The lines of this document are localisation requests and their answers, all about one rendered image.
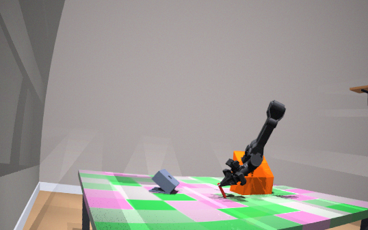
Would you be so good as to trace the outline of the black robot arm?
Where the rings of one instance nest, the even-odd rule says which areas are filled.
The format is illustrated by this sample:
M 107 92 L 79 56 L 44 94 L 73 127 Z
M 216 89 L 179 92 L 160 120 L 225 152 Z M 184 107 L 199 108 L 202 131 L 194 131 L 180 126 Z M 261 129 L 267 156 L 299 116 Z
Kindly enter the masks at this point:
M 267 120 L 263 125 L 260 134 L 256 140 L 253 140 L 251 144 L 246 147 L 245 154 L 241 157 L 244 165 L 249 169 L 249 174 L 256 170 L 263 162 L 263 148 L 267 143 L 270 135 L 272 134 L 274 128 L 276 128 L 278 121 L 280 121 L 285 114 L 285 105 L 279 103 L 278 101 L 271 101 L 269 107 L 267 108 Z M 233 169 L 235 173 L 242 169 L 237 160 L 228 159 L 225 163 L 231 170 Z

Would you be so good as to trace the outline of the pale blue square panel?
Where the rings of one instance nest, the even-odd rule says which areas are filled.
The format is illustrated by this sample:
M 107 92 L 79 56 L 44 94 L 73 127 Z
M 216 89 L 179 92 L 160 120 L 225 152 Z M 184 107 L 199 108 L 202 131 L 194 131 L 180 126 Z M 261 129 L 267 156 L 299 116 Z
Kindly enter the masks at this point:
M 154 187 L 149 192 L 158 192 L 171 194 L 175 191 L 175 187 L 180 184 L 166 169 L 159 170 L 152 180 L 160 187 Z

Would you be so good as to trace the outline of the dark red peg with grey band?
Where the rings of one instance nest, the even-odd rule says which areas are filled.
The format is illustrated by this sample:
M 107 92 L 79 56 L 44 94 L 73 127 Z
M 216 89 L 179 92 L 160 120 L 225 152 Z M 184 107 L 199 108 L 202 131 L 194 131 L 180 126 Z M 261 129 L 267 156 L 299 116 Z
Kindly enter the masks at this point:
M 220 192 L 222 193 L 222 196 L 223 196 L 224 198 L 226 198 L 226 197 L 227 197 L 227 195 L 226 195 L 226 194 L 225 194 L 225 192 L 223 191 L 222 187 L 220 187 L 220 183 L 217 183 L 217 185 L 218 185 L 218 187 L 219 187 L 219 189 L 220 189 Z

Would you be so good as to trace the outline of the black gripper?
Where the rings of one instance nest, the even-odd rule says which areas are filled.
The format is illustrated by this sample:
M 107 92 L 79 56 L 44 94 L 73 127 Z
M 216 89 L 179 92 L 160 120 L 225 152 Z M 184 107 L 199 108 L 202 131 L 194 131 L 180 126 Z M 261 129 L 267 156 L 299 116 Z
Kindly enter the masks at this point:
M 243 165 L 242 169 L 236 173 L 233 169 L 232 169 L 232 173 L 231 173 L 231 170 L 229 169 L 223 170 L 225 178 L 221 180 L 220 187 L 237 185 L 237 182 L 241 182 L 240 183 L 241 186 L 245 185 L 247 182 L 245 179 L 245 176 L 249 175 L 249 169 L 247 168 L 246 165 L 244 164 L 242 165 Z

